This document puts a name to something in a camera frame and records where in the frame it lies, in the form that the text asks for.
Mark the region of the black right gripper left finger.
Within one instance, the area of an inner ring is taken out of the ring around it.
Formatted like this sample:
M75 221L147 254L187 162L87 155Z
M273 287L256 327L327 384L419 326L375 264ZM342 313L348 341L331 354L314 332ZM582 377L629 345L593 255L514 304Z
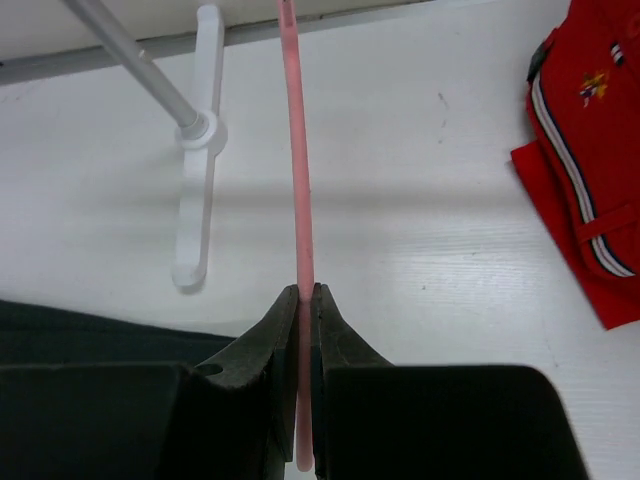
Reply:
M280 479L298 290L203 362L1 364L5 479Z

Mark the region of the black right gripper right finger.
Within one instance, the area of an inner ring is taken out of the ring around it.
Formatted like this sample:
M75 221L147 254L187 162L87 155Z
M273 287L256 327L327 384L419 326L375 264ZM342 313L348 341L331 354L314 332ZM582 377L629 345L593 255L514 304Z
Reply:
M526 365L396 366L311 302L311 405L320 479L585 479L561 398Z

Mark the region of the black denim trousers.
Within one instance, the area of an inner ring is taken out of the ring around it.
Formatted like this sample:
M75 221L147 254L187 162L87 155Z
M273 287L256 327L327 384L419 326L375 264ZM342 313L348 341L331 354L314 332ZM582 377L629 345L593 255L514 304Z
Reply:
M1 364L179 362L195 366L232 337L1 302Z

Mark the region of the pink plastic hanger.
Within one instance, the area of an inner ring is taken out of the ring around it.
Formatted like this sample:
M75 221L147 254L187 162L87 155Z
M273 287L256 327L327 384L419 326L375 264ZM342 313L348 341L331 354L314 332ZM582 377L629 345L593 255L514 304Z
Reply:
M299 36L292 1L278 3L279 28L287 88L294 193L297 286L299 290L298 398L296 463L302 472L314 465L311 413L311 320L314 289L311 188Z

